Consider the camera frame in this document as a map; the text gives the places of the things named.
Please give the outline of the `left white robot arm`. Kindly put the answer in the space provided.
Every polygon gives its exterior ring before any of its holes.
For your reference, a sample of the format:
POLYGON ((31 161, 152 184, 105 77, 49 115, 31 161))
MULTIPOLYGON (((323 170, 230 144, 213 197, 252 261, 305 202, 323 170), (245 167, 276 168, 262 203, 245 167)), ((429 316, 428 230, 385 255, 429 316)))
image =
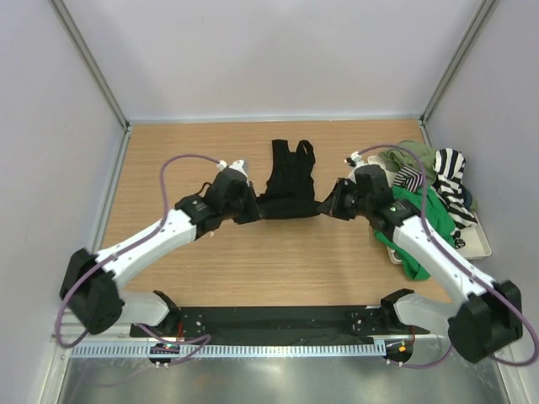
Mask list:
POLYGON ((113 247, 97 253, 76 251, 61 297, 89 334, 131 323, 170 336, 179 325, 179 308, 162 292, 131 292, 125 290, 126 284, 159 258, 212 233, 223 221, 244 223, 259 217, 247 163, 222 164, 204 195, 182 198, 165 218, 113 247))

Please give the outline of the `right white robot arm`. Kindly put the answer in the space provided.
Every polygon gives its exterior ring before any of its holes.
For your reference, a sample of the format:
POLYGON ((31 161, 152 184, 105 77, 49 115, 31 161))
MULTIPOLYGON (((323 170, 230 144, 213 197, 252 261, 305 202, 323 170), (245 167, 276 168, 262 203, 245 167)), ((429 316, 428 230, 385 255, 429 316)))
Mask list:
POLYGON ((424 267, 451 299, 440 303, 406 292, 380 311, 382 328, 398 333, 411 325, 444 336, 471 363, 520 339, 519 288, 480 271, 422 220, 414 204, 396 199, 380 166, 359 162, 351 167, 322 202, 321 212, 344 221, 365 217, 424 267))

